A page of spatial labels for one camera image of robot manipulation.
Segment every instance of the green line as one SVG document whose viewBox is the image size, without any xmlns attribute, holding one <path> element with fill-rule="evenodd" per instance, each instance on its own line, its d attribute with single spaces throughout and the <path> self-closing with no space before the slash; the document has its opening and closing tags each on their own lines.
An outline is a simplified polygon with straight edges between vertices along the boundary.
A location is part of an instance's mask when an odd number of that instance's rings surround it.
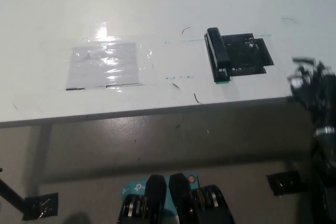
<svg viewBox="0 0 336 224">
<path fill-rule="evenodd" d="M 217 81 L 216 84 L 227 84 L 229 83 L 228 81 Z"/>
</svg>

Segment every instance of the white table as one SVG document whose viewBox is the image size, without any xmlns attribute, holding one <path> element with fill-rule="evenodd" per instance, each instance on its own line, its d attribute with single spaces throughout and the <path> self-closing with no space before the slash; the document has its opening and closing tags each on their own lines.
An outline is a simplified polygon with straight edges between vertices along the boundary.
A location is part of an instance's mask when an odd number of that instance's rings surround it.
<svg viewBox="0 0 336 224">
<path fill-rule="evenodd" d="M 290 95 L 291 57 L 316 57 L 336 69 L 336 0 L 0 0 L 0 5 L 1 127 L 263 103 Z M 222 35 L 262 37 L 275 65 L 266 67 L 267 74 L 215 84 L 203 40 L 209 27 Z M 143 45 L 137 55 L 141 85 L 65 90 L 72 49 L 92 38 L 95 28 Z"/>
</svg>

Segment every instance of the black electrical tape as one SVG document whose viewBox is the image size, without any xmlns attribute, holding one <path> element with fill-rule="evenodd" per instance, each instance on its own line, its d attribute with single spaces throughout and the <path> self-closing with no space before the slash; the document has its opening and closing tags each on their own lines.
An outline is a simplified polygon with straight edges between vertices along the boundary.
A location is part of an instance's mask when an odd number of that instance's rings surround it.
<svg viewBox="0 0 336 224">
<path fill-rule="evenodd" d="M 37 220 L 58 214 L 58 193 L 25 198 L 25 204 L 30 215 L 24 215 L 22 220 Z"/>
</svg>

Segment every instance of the robotic arm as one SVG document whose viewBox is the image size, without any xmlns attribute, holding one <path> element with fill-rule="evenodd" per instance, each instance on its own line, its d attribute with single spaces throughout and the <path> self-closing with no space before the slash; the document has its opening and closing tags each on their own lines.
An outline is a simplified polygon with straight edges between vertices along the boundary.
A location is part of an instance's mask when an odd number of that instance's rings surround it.
<svg viewBox="0 0 336 224">
<path fill-rule="evenodd" d="M 293 97 L 310 112 L 311 207 L 315 223 L 336 223 L 336 75 L 321 62 L 294 59 Z"/>
</svg>

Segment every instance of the plastic sheet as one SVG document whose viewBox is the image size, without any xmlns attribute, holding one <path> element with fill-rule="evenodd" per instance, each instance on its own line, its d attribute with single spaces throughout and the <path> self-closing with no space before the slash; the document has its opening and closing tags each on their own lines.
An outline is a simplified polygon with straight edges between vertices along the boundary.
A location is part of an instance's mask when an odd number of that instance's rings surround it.
<svg viewBox="0 0 336 224">
<path fill-rule="evenodd" d="M 90 41 L 72 50 L 67 89 L 139 83 L 136 43 Z"/>
<path fill-rule="evenodd" d="M 147 83 L 152 66 L 146 37 L 109 36 L 107 23 L 95 24 L 90 37 L 72 48 L 66 89 L 94 89 Z"/>
</svg>

